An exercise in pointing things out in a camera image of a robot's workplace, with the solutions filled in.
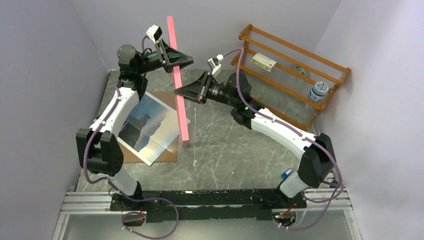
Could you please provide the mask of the pink wooden photo frame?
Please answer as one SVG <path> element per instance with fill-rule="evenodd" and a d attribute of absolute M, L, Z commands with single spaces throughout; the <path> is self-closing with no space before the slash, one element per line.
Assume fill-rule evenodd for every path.
<path fill-rule="evenodd" d="M 169 44 L 173 49 L 176 50 L 177 38 L 176 38 L 174 18 L 172 16 L 167 16 L 166 21 L 167 21 L 167 28 L 168 28 Z M 176 66 L 173 68 L 173 80 L 174 80 L 175 89 L 183 86 L 183 82 L 181 78 L 181 70 L 179 66 Z M 182 148 L 187 148 L 189 146 L 190 136 L 189 136 L 189 123 L 187 119 L 184 98 L 182 96 L 176 95 L 175 103 L 176 103 L 180 144 Z"/>

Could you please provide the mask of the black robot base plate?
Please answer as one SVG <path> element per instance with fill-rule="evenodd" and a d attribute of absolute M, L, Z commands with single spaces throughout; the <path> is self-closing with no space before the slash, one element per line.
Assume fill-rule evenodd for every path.
<path fill-rule="evenodd" d="M 244 219 L 271 220 L 288 209 L 305 209 L 301 194 L 293 198 L 273 188 L 231 190 L 162 190 L 143 191 L 144 202 L 130 201 L 117 193 L 112 195 L 112 212 L 143 211 L 147 223 L 179 219 Z"/>

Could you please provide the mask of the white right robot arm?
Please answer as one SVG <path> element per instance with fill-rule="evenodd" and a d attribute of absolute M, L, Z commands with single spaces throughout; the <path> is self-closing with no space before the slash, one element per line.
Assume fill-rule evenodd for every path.
<path fill-rule="evenodd" d="M 283 181 L 274 195 L 276 204 L 286 208 L 299 193 L 307 188 L 318 188 L 335 169 L 332 141 L 323 133 L 316 136 L 277 117 L 251 97 L 251 89 L 243 73 L 233 73 L 227 81 L 219 83 L 211 73 L 204 72 L 199 79 L 175 89 L 174 93 L 198 104 L 213 100 L 231 106 L 230 114 L 239 125 L 270 137 L 300 159 L 295 173 L 282 175 Z"/>

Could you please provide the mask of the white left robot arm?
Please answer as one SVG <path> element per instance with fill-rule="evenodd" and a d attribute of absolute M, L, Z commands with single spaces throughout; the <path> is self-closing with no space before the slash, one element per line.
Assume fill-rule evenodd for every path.
<path fill-rule="evenodd" d="M 103 113 L 88 128 L 76 133 L 80 167 L 90 184 L 102 180 L 123 197 L 130 210 L 142 206 L 141 184 L 124 169 L 124 155 L 118 143 L 119 132 L 133 108 L 144 96 L 146 74 L 157 69 L 171 73 L 174 67 L 193 64 L 193 57 L 169 46 L 163 39 L 154 41 L 154 50 L 137 50 L 124 44 L 117 50 L 119 78 L 115 93 Z"/>

